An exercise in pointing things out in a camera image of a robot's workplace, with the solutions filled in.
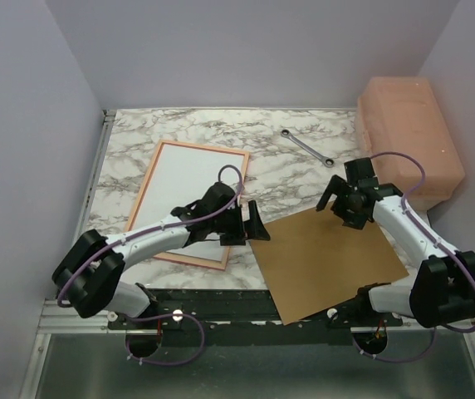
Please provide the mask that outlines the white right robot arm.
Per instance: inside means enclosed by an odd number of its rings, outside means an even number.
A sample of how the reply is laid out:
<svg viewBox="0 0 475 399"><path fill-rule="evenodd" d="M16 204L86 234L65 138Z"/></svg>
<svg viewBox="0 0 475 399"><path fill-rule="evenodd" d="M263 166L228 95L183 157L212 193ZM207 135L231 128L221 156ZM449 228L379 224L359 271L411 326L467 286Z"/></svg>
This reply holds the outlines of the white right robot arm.
<svg viewBox="0 0 475 399"><path fill-rule="evenodd" d="M370 157L347 161L345 176L333 175L316 210L330 208L345 227L378 223L408 255L417 273L394 283L359 289L355 319L370 326L384 313L413 318L425 328L475 332L475 252L461 251L414 211L394 184L381 184Z"/></svg>

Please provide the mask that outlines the aluminium extrusion rail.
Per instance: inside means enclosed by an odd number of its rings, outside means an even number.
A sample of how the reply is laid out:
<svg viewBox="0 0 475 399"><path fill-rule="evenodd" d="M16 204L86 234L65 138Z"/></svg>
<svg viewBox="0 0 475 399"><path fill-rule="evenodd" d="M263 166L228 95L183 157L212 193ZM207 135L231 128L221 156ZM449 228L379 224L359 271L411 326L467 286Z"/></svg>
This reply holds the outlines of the aluminium extrusion rail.
<svg viewBox="0 0 475 399"><path fill-rule="evenodd" d="M56 301L46 300L42 306L37 332L42 334L97 334L108 331L107 313L81 318L73 308L61 308Z"/></svg>

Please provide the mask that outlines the silver ratchet wrench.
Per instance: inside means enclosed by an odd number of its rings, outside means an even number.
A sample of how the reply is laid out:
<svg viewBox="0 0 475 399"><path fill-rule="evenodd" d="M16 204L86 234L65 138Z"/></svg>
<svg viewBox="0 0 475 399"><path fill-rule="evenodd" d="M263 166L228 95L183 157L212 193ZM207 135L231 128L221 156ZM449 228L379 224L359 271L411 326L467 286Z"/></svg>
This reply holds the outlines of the silver ratchet wrench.
<svg viewBox="0 0 475 399"><path fill-rule="evenodd" d="M297 139L289 130L283 129L281 131L281 137L286 138L290 142L294 143L295 145L299 146L301 149L306 151L308 154L312 155L314 158L319 160L325 167L331 168L335 165L335 162L333 159L322 155L320 152L317 150L314 150L311 148L309 145L304 143L303 141Z"/></svg>

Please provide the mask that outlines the translucent orange plastic box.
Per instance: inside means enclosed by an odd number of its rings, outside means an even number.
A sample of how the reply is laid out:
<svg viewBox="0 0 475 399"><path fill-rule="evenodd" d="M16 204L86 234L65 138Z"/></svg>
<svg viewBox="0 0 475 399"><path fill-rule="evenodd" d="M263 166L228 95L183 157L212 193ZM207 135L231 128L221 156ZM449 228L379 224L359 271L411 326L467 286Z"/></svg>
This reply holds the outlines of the translucent orange plastic box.
<svg viewBox="0 0 475 399"><path fill-rule="evenodd" d="M400 152L424 168L424 184L408 197L417 211L449 200L465 171L428 79L370 79L358 97L355 134L362 152Z"/></svg>

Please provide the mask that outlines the brown backing board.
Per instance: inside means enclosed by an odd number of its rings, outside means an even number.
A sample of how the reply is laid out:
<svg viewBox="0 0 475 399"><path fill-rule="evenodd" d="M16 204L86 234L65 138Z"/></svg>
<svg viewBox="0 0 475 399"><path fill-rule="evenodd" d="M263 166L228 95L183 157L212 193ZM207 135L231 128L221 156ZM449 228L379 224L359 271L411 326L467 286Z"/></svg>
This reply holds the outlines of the brown backing board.
<svg viewBox="0 0 475 399"><path fill-rule="evenodd" d="M352 299L359 288L408 275L376 223L352 229L329 209L308 209L265 228L270 240L251 247L285 325Z"/></svg>

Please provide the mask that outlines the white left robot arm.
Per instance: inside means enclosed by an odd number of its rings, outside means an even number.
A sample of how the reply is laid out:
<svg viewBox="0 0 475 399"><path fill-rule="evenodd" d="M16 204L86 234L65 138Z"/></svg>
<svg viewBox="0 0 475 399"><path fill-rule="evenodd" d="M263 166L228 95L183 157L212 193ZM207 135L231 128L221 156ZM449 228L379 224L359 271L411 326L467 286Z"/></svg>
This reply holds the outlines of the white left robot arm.
<svg viewBox="0 0 475 399"><path fill-rule="evenodd" d="M110 310L127 315L137 328L149 327L156 316L151 297L138 284L122 283L123 272L156 255L203 243L210 234L222 246L270 240L255 201L248 203L248 219L242 217L239 193L216 182L201 199L173 208L155 224L114 236L86 231L51 276L58 306L74 308L81 318Z"/></svg>

